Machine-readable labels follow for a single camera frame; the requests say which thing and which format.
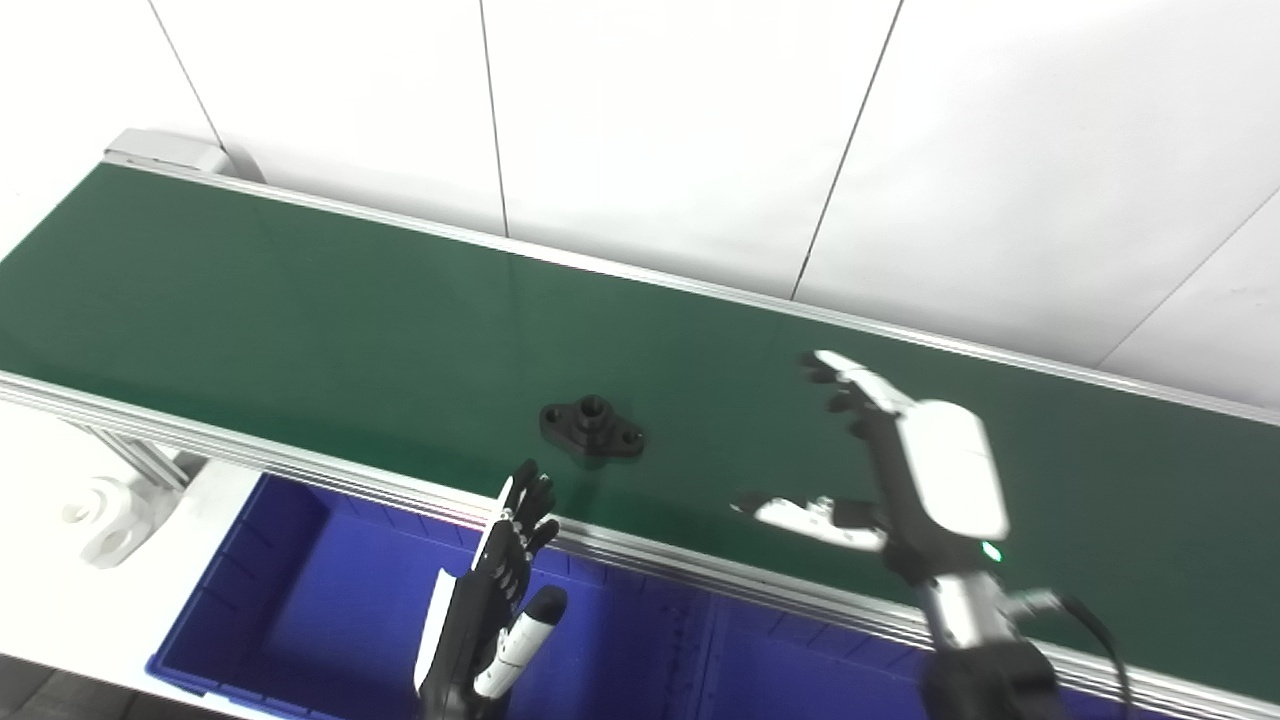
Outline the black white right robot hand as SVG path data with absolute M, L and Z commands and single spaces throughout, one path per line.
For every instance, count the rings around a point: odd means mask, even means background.
M 937 398 L 913 398 L 831 350 L 803 355 L 810 380 L 835 387 L 828 409 L 852 413 L 870 455 L 878 502 L 744 491 L 731 506 L 769 527 L 824 544 L 878 553 L 909 585 L 986 574 L 988 544 L 1010 520 L 984 423 Z

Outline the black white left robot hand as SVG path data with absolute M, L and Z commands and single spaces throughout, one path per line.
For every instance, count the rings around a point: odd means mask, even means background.
M 554 486 L 532 459 L 497 497 L 467 570 L 440 570 L 413 670 L 420 719 L 503 719 L 509 693 L 564 616 L 559 585 L 529 593 L 532 561 L 559 532 Z

